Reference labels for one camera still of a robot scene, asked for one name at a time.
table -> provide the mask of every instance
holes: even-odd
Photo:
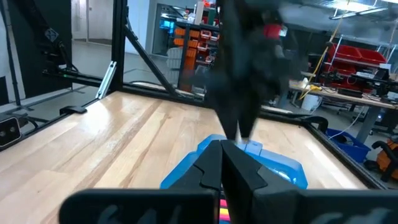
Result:
[[[297,85],[298,82],[296,81],[290,81],[290,89],[291,90],[296,90],[296,91],[308,91],[301,86]],[[356,139],[360,141],[361,143],[364,143],[366,138],[368,137],[370,131],[372,130],[374,123],[377,120],[377,117],[379,116],[381,112],[381,108],[387,108],[387,109],[393,109],[393,110],[398,110],[398,105],[392,105],[389,103],[383,103],[379,101],[379,98],[376,98],[372,96],[372,100],[369,98],[365,97],[363,98],[357,98],[357,97],[352,97],[352,96],[346,96],[346,95],[341,95],[337,93],[336,91],[330,92],[330,91],[311,91],[310,94],[312,95],[318,95],[318,96],[327,96],[330,98],[336,98],[340,100],[346,100],[346,101],[352,101],[355,104],[358,105],[366,105],[369,106],[368,110],[368,115],[366,116],[366,119],[364,120],[361,129],[359,130],[358,135],[356,136]]]
[[[114,92],[0,152],[2,223],[57,223],[62,201],[85,188],[156,189],[210,134],[214,111]],[[301,162],[310,189],[365,189],[305,128],[259,119],[253,140]]]

floor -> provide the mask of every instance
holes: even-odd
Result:
[[[166,66],[166,58],[153,56],[152,60],[158,66],[161,72],[164,73],[166,79],[170,83],[177,83],[178,74],[171,71]],[[103,77],[105,71],[111,61],[111,47],[102,44],[92,44],[86,42],[74,41],[73,43],[73,63],[82,73],[89,75],[95,75],[97,77]],[[145,64],[143,59],[138,55],[126,53],[124,63],[124,81],[125,82],[136,82],[145,81],[152,83],[159,83],[155,75],[150,71],[149,67]],[[97,88],[90,86],[82,86],[79,84],[73,85],[74,90],[69,90],[66,93],[62,93],[61,96],[53,98],[51,100],[30,106],[32,111],[21,110],[20,113],[28,113],[30,116],[36,118],[42,118],[51,120],[58,116],[59,109],[64,106],[80,106],[93,100],[97,92]],[[291,104],[285,106],[286,110],[291,110],[294,113],[308,113],[308,111],[301,110],[294,107]],[[329,121],[330,128],[343,130],[351,124],[349,118],[339,116],[336,110],[331,108],[319,108],[314,112],[315,115],[325,117]],[[355,136],[362,123],[355,124],[347,132]],[[32,129],[32,125],[24,127],[24,130]],[[381,133],[374,133],[369,136],[365,142],[365,145],[369,146],[375,141],[385,141],[387,136]],[[368,159],[375,160],[379,151],[372,150],[368,154]],[[398,182],[391,181],[388,183],[389,186],[398,188]]]

white wall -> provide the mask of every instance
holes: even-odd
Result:
[[[87,38],[87,0],[72,0],[72,37]]]
[[[147,41],[149,2],[150,0],[127,1],[127,5],[129,6],[129,21],[131,29],[138,37],[138,41],[143,48],[146,47],[146,41]],[[131,45],[130,41],[127,38],[126,38],[125,51],[137,54],[137,51]]]
[[[92,39],[112,39],[114,0],[89,0],[88,37]]]

ceiling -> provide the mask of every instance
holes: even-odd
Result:
[[[351,38],[366,39],[375,45],[389,43],[395,21],[398,18],[398,4],[378,0],[351,0],[350,4],[361,3],[357,6],[388,7],[384,12],[377,12],[364,16],[344,18],[339,33]],[[338,20],[331,20],[336,8],[345,9],[345,0],[286,0],[280,12],[286,23],[306,27],[314,30],[333,32]],[[345,10],[338,10],[337,15]],[[398,32],[394,35],[394,43],[398,43]]]

blue plastic piece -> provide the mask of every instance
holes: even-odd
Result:
[[[226,138],[219,134],[212,134],[199,143],[196,152],[190,152],[184,159],[171,171],[171,173],[163,180],[160,185],[161,189],[169,188],[176,180],[178,180],[192,164],[198,159],[200,154],[213,140],[225,140]],[[302,165],[288,157],[274,152],[262,149],[262,144],[256,141],[249,141],[248,144],[237,144],[240,149],[244,150],[253,159],[268,167],[276,174],[297,185],[301,189],[308,186]]]
[[[326,134],[329,137],[331,137],[340,132],[341,131],[339,131],[339,130],[334,130],[334,129],[328,128],[328,130],[326,131]],[[366,159],[366,155],[368,154],[368,152],[371,149],[368,148],[367,146],[365,146],[363,143],[360,143],[356,138],[354,138],[352,135],[348,134],[347,132],[343,132],[343,133],[341,133],[341,135],[343,135],[347,140],[352,141],[353,145],[351,146],[348,144],[342,144],[342,143],[336,141],[334,138],[332,138],[331,140],[341,150],[345,151],[345,153],[347,153],[347,155],[349,155],[351,158],[353,158],[356,162],[363,163]]]

